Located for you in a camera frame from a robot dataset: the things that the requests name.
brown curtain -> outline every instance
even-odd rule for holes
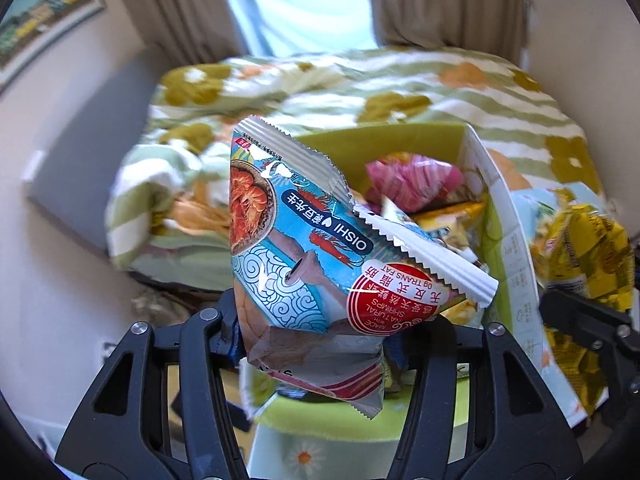
[[[379,44],[480,50],[517,64],[525,0],[371,0]]]
[[[246,54],[227,0],[123,0],[145,43],[157,43],[176,65]]]

white wall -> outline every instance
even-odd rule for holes
[[[43,51],[0,95],[0,388],[21,414],[66,424],[140,290],[41,218],[20,176],[89,96],[142,49],[120,0]]]
[[[605,192],[640,231],[640,25],[625,0],[534,0],[529,71],[586,131]]]

window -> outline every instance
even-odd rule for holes
[[[229,0],[254,56],[375,48],[369,0]]]

framed painting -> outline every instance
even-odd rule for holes
[[[103,0],[14,0],[0,22],[0,91],[43,49],[103,8]]]

striped blanket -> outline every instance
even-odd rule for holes
[[[601,191],[580,127],[536,81],[499,57],[389,47],[229,59],[177,68],[161,79],[106,213],[117,268],[136,269],[150,254],[175,265],[181,251],[196,248],[204,250],[203,261],[217,251],[228,267],[229,143],[234,125],[250,114],[293,136],[371,123],[464,121],[511,189],[581,181]],[[187,285],[224,285],[207,280]]]

